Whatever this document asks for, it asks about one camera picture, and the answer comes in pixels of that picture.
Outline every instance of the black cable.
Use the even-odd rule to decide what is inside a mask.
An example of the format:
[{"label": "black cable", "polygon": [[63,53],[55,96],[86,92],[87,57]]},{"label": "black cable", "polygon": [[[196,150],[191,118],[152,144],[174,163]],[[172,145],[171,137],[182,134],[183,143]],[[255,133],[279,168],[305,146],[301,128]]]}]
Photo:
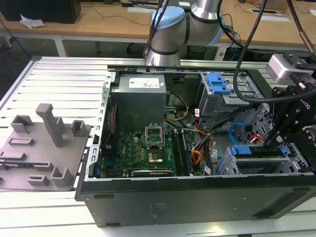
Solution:
[{"label": "black cable", "polygon": [[13,78],[15,78],[15,75],[14,75],[12,69],[11,69],[10,66],[8,65],[8,63],[7,63],[7,61],[5,60],[5,58],[3,57],[3,55],[0,54],[0,56],[1,56],[1,58],[2,58],[2,60],[3,60],[3,62],[4,62],[4,64],[5,64],[5,66],[8,68],[8,70],[9,70],[10,73],[12,74]]},{"label": "black cable", "polygon": [[220,118],[217,122],[213,124],[213,126],[207,131],[207,134],[201,139],[201,141],[197,144],[195,147],[195,150],[199,150],[203,144],[207,140],[209,140],[210,134],[214,132],[216,129],[219,129],[227,122],[233,120],[239,113],[244,112],[246,110],[256,109],[260,106],[260,104],[251,104],[251,105],[245,105],[241,106],[233,111],[231,111],[229,114],[225,115],[224,117]]},{"label": "black cable", "polygon": [[263,0],[262,4],[261,4],[261,7],[260,7],[260,11],[259,11],[259,14],[258,14],[258,17],[255,21],[255,24],[253,25],[253,28],[250,32],[250,35],[245,43],[245,46],[241,52],[241,55],[238,59],[238,62],[237,62],[237,65],[236,65],[236,68],[235,68],[235,71],[234,71],[234,76],[233,76],[233,87],[234,87],[234,91],[236,93],[236,95],[238,96],[239,99],[243,100],[243,101],[247,101],[247,102],[250,102],[250,103],[282,103],[282,102],[291,102],[291,101],[294,101],[294,100],[300,100],[300,99],[304,99],[306,97],[310,97],[310,96],[314,96],[316,95],[316,88],[314,89],[311,89],[310,91],[307,91],[307,92],[303,92],[302,94],[299,94],[299,95],[290,95],[290,96],[283,96],[283,97],[277,97],[277,98],[253,98],[253,97],[246,97],[244,96],[240,91],[239,91],[239,88],[238,88],[238,84],[237,84],[237,75],[238,75],[238,72],[239,72],[239,69],[240,69],[240,66],[241,66],[241,63],[242,63],[242,60],[246,54],[246,51],[247,51],[247,48],[248,46],[250,45],[250,42],[252,40],[252,37],[253,35],[255,34],[257,28],[258,28],[258,25],[259,25],[259,22],[260,22],[260,19],[262,17],[262,14],[265,10],[265,6],[267,4],[267,0]]},{"label": "black cable", "polygon": [[107,6],[118,6],[121,5],[122,3],[118,3],[118,4],[110,4],[110,5],[102,5],[102,4],[98,4],[98,5],[90,5],[90,6],[81,6],[81,7],[107,7]]},{"label": "black cable", "polygon": [[[80,4],[91,4],[91,2],[80,2]],[[104,5],[105,3],[103,3],[103,2],[99,2],[99,3],[94,2],[93,4],[96,4],[96,5]]]},{"label": "black cable", "polygon": [[[236,45],[238,45],[240,48],[244,48],[244,45],[242,45],[241,43],[239,43],[238,41],[236,41],[234,39],[234,37],[232,37],[230,35],[230,32],[225,28],[225,26],[223,25],[222,21],[220,20],[221,19],[221,15],[220,15],[220,9],[221,9],[221,5],[222,5],[222,1],[223,0],[219,0],[218,1],[218,4],[217,4],[217,9],[216,9],[216,15],[217,15],[217,19],[218,19],[218,23],[220,25],[220,27],[222,28],[222,30],[224,31],[224,33],[227,35],[227,37],[232,41],[234,42]],[[246,50],[248,52],[251,52],[251,53],[261,53],[261,54],[272,54],[272,53],[284,53],[284,52],[303,52],[303,53],[306,53],[306,51],[302,51],[302,50],[283,50],[283,51],[261,51],[261,50],[253,50],[253,49],[250,49],[250,48],[246,48]]]},{"label": "black cable", "polygon": [[[244,12],[246,12],[246,13],[249,13],[249,14],[253,14],[254,12],[252,12],[252,11],[246,11],[245,9],[243,9],[241,6],[240,6],[240,4],[241,3],[239,3],[239,4],[236,4],[234,7],[240,7]],[[275,14],[273,14],[273,13],[267,13],[267,14],[271,14],[271,15],[273,15],[273,16],[276,16],[276,17],[284,17],[283,15],[275,15]]]},{"label": "black cable", "polygon": [[159,9],[161,8],[161,5],[162,5],[162,1],[161,1],[161,3],[159,3],[158,9],[156,10],[156,13],[155,13],[153,22],[152,22],[152,24],[151,24],[151,28],[153,27],[153,30],[150,32],[149,39],[148,39],[147,42],[146,42],[145,49],[144,49],[144,53],[143,53],[143,57],[145,57],[145,51],[146,51],[146,49],[148,48],[148,45],[150,45],[150,44],[152,43],[152,40],[153,40],[153,38],[154,38],[154,35],[155,35],[156,31],[157,31],[157,27],[158,27],[158,25],[159,25],[159,23],[160,23],[160,21],[161,21],[163,15],[164,15],[164,12],[165,12],[166,9],[167,9],[168,3],[169,3],[169,0],[165,0],[165,1],[164,1],[164,6],[163,6],[163,8],[162,8],[162,10],[161,10],[161,12],[160,12],[160,15],[159,15],[159,17],[158,17],[157,22],[155,22],[156,17],[157,17],[157,14],[158,14],[158,11],[159,11]]},{"label": "black cable", "polygon": [[214,171],[213,171],[213,162],[211,160],[211,158],[209,157],[209,139],[205,142],[204,144],[204,157],[206,160],[206,167],[210,169],[210,173],[208,174],[205,170],[204,170],[204,175],[213,175]]},{"label": "black cable", "polygon": [[182,122],[182,121],[185,120],[185,119],[186,119],[186,118],[183,118],[183,119],[180,119],[180,120],[178,120],[178,121],[176,121],[176,122],[179,122],[179,123],[182,124],[182,126],[186,127],[186,125]]},{"label": "black cable", "polygon": [[105,19],[105,18],[108,18],[108,17],[121,17],[121,18],[124,18],[124,19],[126,19],[126,20],[128,20],[128,21],[130,21],[130,22],[133,22],[133,23],[137,24],[137,25],[141,25],[141,26],[150,25],[150,24],[142,24],[142,23],[138,23],[138,22],[132,21],[131,19],[128,19],[128,18],[125,17],[125,16],[103,16],[103,15],[95,8],[95,6],[92,5],[92,3],[91,3],[90,0],[89,0],[89,2],[90,2],[90,6],[89,6],[89,7],[92,7],[92,8],[102,17],[102,20]]},{"label": "black cable", "polygon": [[170,122],[170,121],[164,121],[164,122],[168,123],[169,125],[174,126],[175,128],[177,128],[177,129],[179,129],[179,130],[182,130],[182,129],[186,129],[186,128],[187,128],[186,126],[184,126],[184,127],[176,126],[176,125],[174,125],[174,124],[173,124],[172,122]]},{"label": "black cable", "polygon": [[231,23],[232,23],[232,28],[234,28],[234,27],[233,27],[233,18],[232,18],[232,15],[231,15],[231,14],[226,13],[226,14],[222,15],[222,17],[224,17],[224,16],[229,16],[229,17],[230,17],[230,19],[231,19]]},{"label": "black cable", "polygon": [[139,5],[139,4],[135,4],[135,3],[134,3],[134,5],[135,5],[135,6],[138,6],[138,7],[141,7],[141,8],[145,8],[145,9],[153,9],[153,10],[158,9],[158,8],[156,8],[156,7],[144,6],[144,5]]},{"label": "black cable", "polygon": [[12,78],[8,77],[7,75],[5,75],[5,74],[3,74],[3,73],[0,73],[0,75],[3,76],[3,77],[5,77],[5,78],[7,78],[7,79],[9,79],[9,80],[12,80]]},{"label": "black cable", "polygon": [[18,59],[18,58],[13,58],[13,57],[12,57],[12,55],[9,53],[9,49],[8,49],[8,48],[4,49],[4,50],[3,50],[2,52],[0,52],[0,53],[3,53],[4,51],[8,54],[8,56],[9,56],[9,58],[10,58],[11,60],[16,60],[16,61],[20,62],[20,59]]},{"label": "black cable", "polygon": [[296,25],[298,31],[299,32],[303,31],[300,20],[298,19],[297,15],[296,15],[296,12],[295,12],[295,9],[294,9],[294,6],[293,6],[291,0],[286,0],[286,1],[287,1],[288,8],[291,11],[291,14],[293,16],[293,19],[294,19],[294,22],[295,22],[295,25]]},{"label": "black cable", "polygon": [[23,46],[20,44],[20,42],[18,41],[18,39],[11,33],[11,31],[5,26],[5,24],[2,22],[1,18],[0,18],[0,22],[3,25],[3,27],[5,28],[5,30],[12,36],[12,38],[15,39],[15,41],[19,44],[19,46],[21,47],[21,49],[25,52],[25,54],[29,57],[30,55],[27,53],[27,51],[23,48]]}]

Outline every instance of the black computer case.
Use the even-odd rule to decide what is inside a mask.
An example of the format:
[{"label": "black computer case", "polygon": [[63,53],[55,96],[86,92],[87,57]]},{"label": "black computer case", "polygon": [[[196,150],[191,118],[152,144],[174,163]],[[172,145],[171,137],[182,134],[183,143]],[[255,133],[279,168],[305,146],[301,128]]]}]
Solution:
[{"label": "black computer case", "polygon": [[1,0],[0,11],[8,21],[24,17],[73,24],[80,15],[79,0]]}]

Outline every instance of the desk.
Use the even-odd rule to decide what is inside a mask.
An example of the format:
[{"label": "desk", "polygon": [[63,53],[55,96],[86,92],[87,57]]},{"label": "desk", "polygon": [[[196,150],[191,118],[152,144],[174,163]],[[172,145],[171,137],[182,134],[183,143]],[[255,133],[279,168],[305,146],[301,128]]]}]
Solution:
[{"label": "desk", "polygon": [[[224,13],[229,13],[233,17],[234,29],[241,36],[241,42],[244,43],[248,38],[249,32],[253,27],[256,19],[256,14],[244,12],[249,11],[249,8],[254,8],[251,4],[240,4],[240,7],[235,7],[238,4],[237,0],[224,0],[222,9]],[[316,3],[298,2],[305,9],[316,9]],[[132,21],[148,24],[141,26],[132,23],[121,17],[109,17],[102,19],[96,10],[88,4],[82,7],[81,15],[74,24],[60,24],[45,22],[45,27],[28,29],[19,22],[8,22],[4,20],[4,24],[13,32],[17,38],[39,38],[55,40],[59,56],[67,56],[67,51],[64,47],[63,40],[91,40],[91,41],[115,41],[115,42],[139,42],[145,43],[149,36],[149,24],[151,22],[150,13],[135,13],[127,12],[126,7],[120,5],[108,7],[96,7],[103,16],[124,16]],[[293,18],[286,11],[287,17],[292,21],[288,22],[272,22],[262,21],[259,24],[257,32],[253,38],[250,48],[260,49],[305,49],[301,38],[298,35]],[[301,24],[310,37],[313,44],[316,44],[316,16],[304,14],[296,9],[297,15]],[[5,31],[0,25],[0,37],[9,37],[10,34]],[[223,35],[217,46],[219,49],[216,54],[216,60],[223,60],[226,49],[230,44],[230,40]]]},{"label": "desk", "polygon": [[[316,9],[316,3],[297,1],[293,4],[303,29],[309,36],[313,45],[316,45],[316,16],[310,13],[303,13],[298,9],[302,9],[302,7],[304,9],[307,9],[308,11],[310,9]],[[241,43],[243,44],[246,42],[249,33],[253,27],[253,24],[257,18],[257,14],[245,12],[250,12],[250,8],[255,9],[256,7],[248,3],[239,4],[237,0],[223,0],[222,4],[223,14],[231,14],[234,23],[234,30],[240,34]],[[292,22],[275,22],[261,20],[257,31],[252,38],[249,48],[273,50],[306,50],[306,47],[298,34],[290,10],[279,10],[279,12],[284,12],[282,15],[287,17]],[[225,16],[225,21],[227,24],[231,23],[228,16]],[[216,60],[223,60],[226,49],[230,44],[230,39],[226,35],[223,35],[218,43],[219,49],[217,50]]]},{"label": "desk", "polygon": [[[86,124],[94,125],[102,87],[93,86],[91,81],[102,80],[107,65],[126,64],[141,66],[144,65],[144,60],[43,57],[40,61],[31,61],[0,101],[0,147],[12,131],[10,122],[15,115],[30,114],[30,110],[34,111],[38,103],[52,103],[54,114],[62,116],[65,123],[78,118],[83,119]],[[182,60],[181,65],[232,70],[236,62]],[[274,87],[274,81],[267,74],[265,66],[266,63],[243,62],[241,69],[259,70],[270,86]],[[34,80],[37,80],[37,86],[32,86],[31,82]],[[31,119],[40,121],[34,113]],[[76,202],[74,196],[74,191],[0,190],[0,236],[63,237],[75,234],[77,237],[209,237],[259,233],[265,233],[266,237],[316,235],[316,198],[275,220],[100,229],[95,225],[84,202]]]}]

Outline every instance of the robotic arm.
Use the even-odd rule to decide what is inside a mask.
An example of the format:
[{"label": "robotic arm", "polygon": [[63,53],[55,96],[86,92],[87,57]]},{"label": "robotic arm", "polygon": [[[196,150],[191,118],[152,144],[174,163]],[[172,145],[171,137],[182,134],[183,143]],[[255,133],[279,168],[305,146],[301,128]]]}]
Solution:
[{"label": "robotic arm", "polygon": [[[180,66],[179,47],[182,45],[211,46],[222,36],[216,15],[218,0],[198,0],[190,13],[180,7],[167,6],[150,42],[146,57],[148,66]],[[159,18],[163,7],[154,13]]]}]

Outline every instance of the power cable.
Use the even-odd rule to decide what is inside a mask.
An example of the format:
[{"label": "power cable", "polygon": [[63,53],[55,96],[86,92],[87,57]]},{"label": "power cable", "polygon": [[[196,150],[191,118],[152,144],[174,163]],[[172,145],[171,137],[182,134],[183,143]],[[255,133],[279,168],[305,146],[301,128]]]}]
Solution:
[{"label": "power cable", "polygon": [[0,56],[1,56],[1,59],[3,60],[3,62],[4,62],[4,64],[5,64],[5,66],[7,67],[7,69],[8,69],[8,70],[10,71],[10,73],[12,74],[13,78],[15,78],[15,75],[14,75],[12,69],[11,69],[10,66],[8,65],[8,63],[7,63],[7,61],[5,60],[5,58],[3,57],[3,55],[0,54]]},{"label": "power cable", "polygon": [[15,39],[15,41],[19,44],[19,46],[21,47],[21,49],[25,52],[25,54],[29,57],[30,55],[27,53],[27,51],[24,49],[24,47],[20,44],[20,42],[18,41],[18,39],[11,33],[11,31],[5,26],[5,24],[2,22],[1,18],[0,18],[0,22],[3,25],[3,27],[5,28],[5,30],[12,36],[12,38]]},{"label": "power cable", "polygon": [[[162,10],[160,12],[160,15],[159,15],[159,17],[157,19],[157,22],[156,22],[156,17],[158,15],[159,9],[162,6],[162,2],[164,3],[164,6],[163,6],[163,8],[162,8]],[[150,31],[149,39],[146,42],[145,49],[144,49],[144,52],[143,52],[143,57],[144,58],[145,58],[145,54],[146,54],[145,52],[146,52],[146,50],[148,48],[148,45],[150,46],[150,44],[152,43],[153,37],[154,37],[154,35],[155,35],[156,31],[157,31],[157,27],[158,27],[163,15],[164,15],[164,12],[167,9],[168,3],[169,3],[169,0],[165,0],[165,1],[161,1],[159,3],[159,5],[158,5],[158,9],[155,12],[155,16],[154,16],[154,19],[153,19],[152,24],[151,24],[151,31]]]},{"label": "power cable", "polygon": [[91,5],[91,6],[89,6],[89,7],[92,7],[92,8],[102,17],[102,20],[105,19],[105,18],[109,18],[109,17],[121,17],[121,18],[124,18],[124,19],[126,19],[126,20],[128,20],[128,21],[130,21],[130,22],[132,22],[132,23],[137,24],[137,25],[141,25],[141,26],[148,26],[148,25],[150,25],[150,24],[142,24],[142,23],[135,22],[135,21],[133,21],[133,20],[131,20],[131,19],[128,19],[128,18],[125,17],[125,16],[119,16],[119,15],[115,15],[115,16],[103,16],[103,15],[95,8],[95,7],[100,7],[100,6],[93,6],[90,0],[89,0],[89,2],[90,2],[90,5]]},{"label": "power cable", "polygon": [[[246,96],[242,95],[242,93],[239,91],[238,84],[237,84],[237,75],[238,75],[238,72],[240,70],[242,60],[243,60],[243,58],[244,58],[244,56],[246,54],[246,51],[248,49],[248,46],[250,45],[250,42],[251,42],[251,40],[252,40],[252,38],[253,38],[257,28],[258,28],[258,25],[259,25],[260,19],[262,17],[262,14],[264,12],[266,4],[267,4],[267,0],[263,0],[263,2],[261,4],[261,7],[260,7],[260,11],[259,11],[258,17],[257,17],[257,19],[255,21],[255,24],[253,25],[253,28],[252,28],[252,30],[250,32],[250,35],[249,35],[249,37],[248,37],[248,39],[247,39],[247,41],[246,41],[246,43],[245,43],[245,45],[244,45],[244,47],[242,49],[241,55],[239,57],[239,60],[237,62],[237,65],[236,65],[236,68],[235,68],[235,71],[234,71],[233,87],[234,87],[234,91],[235,91],[236,95],[238,96],[239,99],[241,99],[243,101],[250,102],[250,103],[282,103],[282,102],[291,102],[291,101],[300,100],[300,99],[304,99],[306,97],[310,97],[310,96],[316,95],[316,88],[314,88],[314,89],[312,89],[310,91],[304,92],[302,94],[299,94],[299,95],[283,96],[283,97],[278,97],[278,98],[253,98],[253,97],[246,97]],[[293,18],[294,19],[296,18],[295,22],[299,23],[297,15],[295,14],[295,10],[292,12],[292,14],[293,14]],[[300,28],[303,31],[302,26],[300,24],[297,24],[297,27]]]},{"label": "power cable", "polygon": [[[36,52],[36,51],[38,51],[38,50],[44,48],[46,45],[47,45],[47,40],[45,39],[44,45],[41,46],[41,47],[39,47],[39,48],[37,48],[37,49],[35,49],[35,50],[33,50],[32,52],[30,52],[30,55],[31,55],[32,53],[34,53],[34,52]],[[26,57],[26,55],[24,55],[24,57],[22,57],[22,58],[20,59],[20,64],[21,64],[21,66],[23,66],[22,63],[23,63],[23,59],[24,59],[25,57]]]},{"label": "power cable", "polygon": [[[221,9],[221,5],[222,5],[223,0],[219,0],[218,4],[217,4],[217,9],[216,9],[216,15],[217,15],[217,19],[221,19],[221,15],[220,15],[220,9]],[[222,30],[224,31],[224,33],[227,35],[227,37],[234,42],[236,45],[238,45],[240,48],[244,48],[244,45],[242,45],[241,43],[239,43],[237,40],[234,39],[233,36],[230,35],[230,31],[228,31],[225,26],[223,25],[222,21],[218,20],[218,23],[220,25],[220,27],[222,28]],[[302,50],[277,50],[277,51],[261,51],[261,50],[253,50],[250,48],[246,48],[246,50],[248,52],[251,53],[261,53],[261,54],[273,54],[273,53],[285,53],[285,52],[303,52],[306,53],[306,51],[302,51]]]}]

